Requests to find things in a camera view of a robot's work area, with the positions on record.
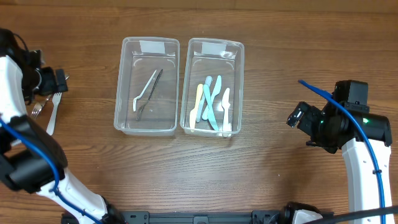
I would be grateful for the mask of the white plastic fork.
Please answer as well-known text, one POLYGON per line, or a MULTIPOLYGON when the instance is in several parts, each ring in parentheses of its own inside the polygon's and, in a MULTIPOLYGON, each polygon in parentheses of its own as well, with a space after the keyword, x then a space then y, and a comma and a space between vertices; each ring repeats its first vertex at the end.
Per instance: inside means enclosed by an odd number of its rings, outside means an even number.
POLYGON ((49 123, 47 125, 47 134, 53 135, 54 130, 55 130, 55 123, 56 123, 56 118, 57 118, 57 111, 58 111, 58 106, 61 102, 62 99, 62 93, 56 93, 52 97, 52 103, 53 103, 53 111, 49 120, 49 123))
POLYGON ((133 112, 136 112, 136 110, 137 110, 137 109, 136 109, 137 101, 140 100, 140 99, 143 97, 144 93, 146 92, 147 88, 149 87, 149 85, 150 85, 151 81, 153 80, 153 78, 154 78, 154 76, 155 76, 156 73, 157 73, 157 70, 154 70, 152 76, 151 76, 150 79, 147 81, 147 83, 146 83, 146 85, 144 86, 144 88, 142 89, 141 93, 133 99, 133 102, 132 102, 133 112))

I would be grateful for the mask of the dark handled metal fork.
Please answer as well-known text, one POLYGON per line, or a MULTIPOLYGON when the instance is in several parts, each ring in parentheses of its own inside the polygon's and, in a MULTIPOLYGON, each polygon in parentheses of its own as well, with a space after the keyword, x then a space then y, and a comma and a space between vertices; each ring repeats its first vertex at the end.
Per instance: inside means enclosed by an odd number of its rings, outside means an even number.
POLYGON ((153 87, 152 87, 152 90, 151 90, 151 92, 150 92, 150 94, 149 94, 149 97, 148 97, 147 101, 139 108, 138 114, 137 114, 137 119, 136 119, 137 121, 140 121, 140 120, 141 120, 141 118, 142 118, 142 113, 143 113, 143 111, 144 111, 144 108, 145 108, 146 105, 150 102, 150 99, 152 98, 153 92, 155 91, 156 85, 157 85, 157 83, 159 82, 159 79, 160 79, 162 73, 163 73, 163 70, 161 69, 160 72, 159 72, 159 74, 157 75, 157 78, 156 78, 156 80, 155 80, 155 82, 154 82, 154 85, 153 85, 153 87))

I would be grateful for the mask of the white plastic knife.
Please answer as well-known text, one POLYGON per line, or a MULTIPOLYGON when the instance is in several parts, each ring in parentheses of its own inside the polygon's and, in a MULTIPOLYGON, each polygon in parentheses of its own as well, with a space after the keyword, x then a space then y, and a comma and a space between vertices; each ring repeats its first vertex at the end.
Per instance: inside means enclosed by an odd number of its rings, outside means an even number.
POLYGON ((229 107, 231 106, 229 103, 229 94, 230 88, 225 89, 223 98, 221 101, 221 105, 224 109, 223 115, 223 137, 226 138, 229 136, 229 132, 231 131, 231 123, 229 122, 229 107))
MULTIPOLYGON (((211 93, 211 102, 214 102, 214 99, 217 95, 219 95, 220 91, 221 91, 221 84, 222 84, 222 79, 221 79, 221 75, 217 76, 216 79, 216 83, 214 85, 213 91, 211 93)), ((202 114, 202 119, 203 120, 208 120, 208 112, 210 110, 210 108, 213 107, 213 104, 211 104, 210 106, 207 106, 202 114)))

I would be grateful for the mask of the teal plastic knife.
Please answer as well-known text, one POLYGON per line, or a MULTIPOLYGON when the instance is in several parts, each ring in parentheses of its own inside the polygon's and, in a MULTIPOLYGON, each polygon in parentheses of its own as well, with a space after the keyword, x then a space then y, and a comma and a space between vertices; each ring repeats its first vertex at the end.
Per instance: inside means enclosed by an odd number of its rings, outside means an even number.
POLYGON ((205 100, 208 108, 208 121, 210 122, 211 127, 215 131, 218 131, 218 125, 213 111, 213 100, 211 99, 210 87, 207 84, 204 84, 203 86, 203 93, 205 94, 205 100))

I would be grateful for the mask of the light blue plastic knife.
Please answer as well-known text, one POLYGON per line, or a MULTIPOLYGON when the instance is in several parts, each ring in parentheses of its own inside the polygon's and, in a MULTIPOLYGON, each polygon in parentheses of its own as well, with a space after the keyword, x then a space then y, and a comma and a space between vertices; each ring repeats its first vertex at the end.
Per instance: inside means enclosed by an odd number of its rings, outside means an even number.
MULTIPOLYGON (((212 83, 212 80, 213 80, 212 76, 207 76, 206 79, 205 79, 204 85, 210 86, 211 83, 212 83)), ((196 122, 197 123, 199 123, 200 120, 201 120, 201 113, 202 113, 202 110, 203 110, 204 102, 205 102, 205 95, 202 94, 200 103, 198 105, 198 112, 197 112, 197 117, 196 117, 196 122)))

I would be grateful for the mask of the cream yellow plastic knife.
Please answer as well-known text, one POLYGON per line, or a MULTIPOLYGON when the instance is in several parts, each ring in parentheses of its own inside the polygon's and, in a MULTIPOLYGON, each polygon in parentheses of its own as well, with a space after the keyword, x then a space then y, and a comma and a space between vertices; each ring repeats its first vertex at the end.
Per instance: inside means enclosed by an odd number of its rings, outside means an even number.
POLYGON ((203 84, 201 83, 201 84, 198 84, 198 86, 197 86, 195 104, 194 104, 193 109, 190 111, 189 125, 190 125, 191 132, 193 132, 193 129, 195 128, 195 125, 196 125, 198 107, 200 104, 200 100, 202 98, 202 94, 203 94, 203 84))

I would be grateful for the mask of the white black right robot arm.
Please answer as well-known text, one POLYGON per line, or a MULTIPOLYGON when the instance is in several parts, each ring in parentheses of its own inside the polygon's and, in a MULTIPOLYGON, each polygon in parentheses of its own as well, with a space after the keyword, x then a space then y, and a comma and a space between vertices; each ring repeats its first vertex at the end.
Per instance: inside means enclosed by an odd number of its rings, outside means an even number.
POLYGON ((349 213, 323 215, 316 208, 295 203, 280 216, 285 223, 394 223, 397 207, 392 204, 389 161, 392 133, 387 117, 371 114, 368 84, 343 80, 332 93, 307 82, 303 86, 326 99, 323 109, 301 101, 287 124, 309 136, 307 145, 330 154, 342 152, 346 166, 349 213))

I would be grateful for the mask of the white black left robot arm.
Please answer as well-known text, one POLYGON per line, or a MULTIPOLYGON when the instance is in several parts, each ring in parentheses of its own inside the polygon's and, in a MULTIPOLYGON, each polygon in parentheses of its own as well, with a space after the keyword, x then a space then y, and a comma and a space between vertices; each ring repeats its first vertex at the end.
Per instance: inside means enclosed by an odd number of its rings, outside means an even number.
POLYGON ((36 95, 56 95, 68 86, 64 70, 44 67, 41 50, 20 46, 22 41, 1 29, 1 182, 63 207, 62 223, 125 223, 114 205, 72 174, 62 147, 28 115, 36 95))

